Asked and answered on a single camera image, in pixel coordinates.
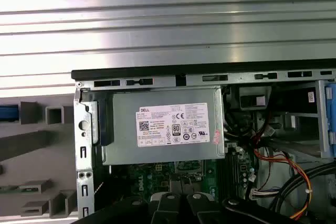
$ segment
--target metal bracket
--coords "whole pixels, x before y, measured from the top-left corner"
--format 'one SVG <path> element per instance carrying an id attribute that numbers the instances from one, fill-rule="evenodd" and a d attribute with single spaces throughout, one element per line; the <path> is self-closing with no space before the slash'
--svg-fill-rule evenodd
<path id="1" fill-rule="evenodd" d="M 93 138 L 97 137 L 97 118 L 93 132 L 92 112 L 97 108 L 93 103 L 89 106 L 80 103 L 81 90 L 76 89 L 73 102 L 75 113 L 75 153 L 77 171 L 77 205 L 79 218 L 94 213 L 95 189 L 93 185 Z"/>

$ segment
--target barcode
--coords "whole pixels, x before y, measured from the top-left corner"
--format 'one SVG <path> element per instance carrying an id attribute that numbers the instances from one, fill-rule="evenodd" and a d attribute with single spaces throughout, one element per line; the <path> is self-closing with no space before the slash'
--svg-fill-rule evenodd
<path id="1" fill-rule="evenodd" d="M 140 131 L 149 131 L 149 121 L 139 122 Z"/>

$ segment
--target screw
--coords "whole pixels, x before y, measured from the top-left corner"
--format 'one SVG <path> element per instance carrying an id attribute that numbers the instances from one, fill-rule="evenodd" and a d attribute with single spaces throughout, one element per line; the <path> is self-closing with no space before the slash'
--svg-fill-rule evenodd
<path id="1" fill-rule="evenodd" d="M 202 195 L 200 195 L 200 194 L 194 194 L 193 195 L 193 198 L 194 199 L 200 199 L 202 197 Z"/>
<path id="2" fill-rule="evenodd" d="M 239 201 L 235 199 L 229 199 L 229 204 L 232 206 L 237 206 L 239 204 Z"/>

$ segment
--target power supply label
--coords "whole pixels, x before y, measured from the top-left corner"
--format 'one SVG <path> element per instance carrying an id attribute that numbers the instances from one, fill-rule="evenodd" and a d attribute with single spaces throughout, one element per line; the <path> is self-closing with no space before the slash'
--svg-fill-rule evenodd
<path id="1" fill-rule="evenodd" d="M 138 147 L 210 142 L 207 103 L 141 107 Z"/>

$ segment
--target metal ridged panel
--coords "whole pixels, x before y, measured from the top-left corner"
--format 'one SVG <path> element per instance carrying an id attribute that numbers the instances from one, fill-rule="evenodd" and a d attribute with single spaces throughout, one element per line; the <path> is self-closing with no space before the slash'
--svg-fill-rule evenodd
<path id="1" fill-rule="evenodd" d="M 72 92 L 74 69 L 335 58 L 334 0 L 0 3 L 0 97 Z"/>

